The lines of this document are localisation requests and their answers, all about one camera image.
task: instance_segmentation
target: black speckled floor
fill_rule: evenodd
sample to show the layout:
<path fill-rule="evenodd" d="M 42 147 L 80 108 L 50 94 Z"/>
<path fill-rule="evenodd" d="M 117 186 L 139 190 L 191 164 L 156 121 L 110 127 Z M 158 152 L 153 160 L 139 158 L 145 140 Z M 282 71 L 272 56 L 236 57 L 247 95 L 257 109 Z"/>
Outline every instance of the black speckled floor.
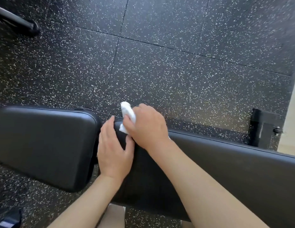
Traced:
<path fill-rule="evenodd" d="M 286 115 L 295 78 L 295 0 L 0 0 L 41 24 L 0 22 L 0 106 L 49 105 L 121 116 L 141 102 L 170 128 L 247 142 L 252 108 Z M 46 227 L 69 194 L 0 166 L 0 217 Z M 180 227 L 128 209 L 126 227 Z"/>

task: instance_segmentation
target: person's left hand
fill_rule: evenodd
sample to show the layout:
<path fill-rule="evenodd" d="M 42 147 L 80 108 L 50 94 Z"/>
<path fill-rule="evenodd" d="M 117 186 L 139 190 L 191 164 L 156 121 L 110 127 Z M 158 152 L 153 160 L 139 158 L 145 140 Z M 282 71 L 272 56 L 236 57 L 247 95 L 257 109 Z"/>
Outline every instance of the person's left hand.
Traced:
<path fill-rule="evenodd" d="M 128 135 L 125 150 L 122 149 L 114 130 L 114 119 L 112 116 L 101 128 L 97 157 L 101 175 L 111 177 L 121 184 L 130 172 L 135 142 Z"/>

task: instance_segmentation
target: bare skin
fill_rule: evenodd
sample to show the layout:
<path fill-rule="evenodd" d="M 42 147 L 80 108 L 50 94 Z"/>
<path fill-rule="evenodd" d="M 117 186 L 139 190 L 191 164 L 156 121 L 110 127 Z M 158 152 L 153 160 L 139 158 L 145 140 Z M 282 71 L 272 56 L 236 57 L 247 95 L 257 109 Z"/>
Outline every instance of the bare skin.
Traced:
<path fill-rule="evenodd" d="M 125 117 L 123 125 L 172 182 L 196 228 L 268 227 L 168 138 L 168 128 L 160 113 L 145 104 L 133 110 L 136 123 Z M 94 228 L 130 172 L 134 141 L 127 136 L 127 146 L 123 150 L 113 123 L 112 117 L 103 125 L 99 137 L 97 156 L 101 175 L 50 228 Z"/>

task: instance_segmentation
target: beige wall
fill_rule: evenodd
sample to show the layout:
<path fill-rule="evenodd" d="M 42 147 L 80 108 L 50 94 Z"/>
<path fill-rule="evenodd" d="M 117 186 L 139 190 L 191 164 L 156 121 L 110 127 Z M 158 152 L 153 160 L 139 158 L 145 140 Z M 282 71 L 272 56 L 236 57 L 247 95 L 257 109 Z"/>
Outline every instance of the beige wall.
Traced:
<path fill-rule="evenodd" d="M 295 84 L 283 131 L 277 151 L 295 155 Z"/>

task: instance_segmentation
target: white towel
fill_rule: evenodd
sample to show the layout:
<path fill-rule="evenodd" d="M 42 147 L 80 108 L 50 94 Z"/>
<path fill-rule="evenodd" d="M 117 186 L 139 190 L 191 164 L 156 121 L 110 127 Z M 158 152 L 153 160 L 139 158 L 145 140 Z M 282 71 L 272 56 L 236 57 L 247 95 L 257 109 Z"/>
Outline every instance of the white towel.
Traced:
<path fill-rule="evenodd" d="M 121 103 L 121 112 L 122 112 L 122 116 L 125 117 L 125 115 L 128 115 L 130 117 L 130 120 L 135 123 L 136 122 L 136 115 L 134 113 L 134 111 L 132 110 L 132 108 L 130 107 L 130 104 L 126 101 L 123 101 Z M 125 127 L 123 126 L 123 124 L 120 125 L 119 131 L 129 134 L 127 132 L 127 130 L 125 129 Z"/>

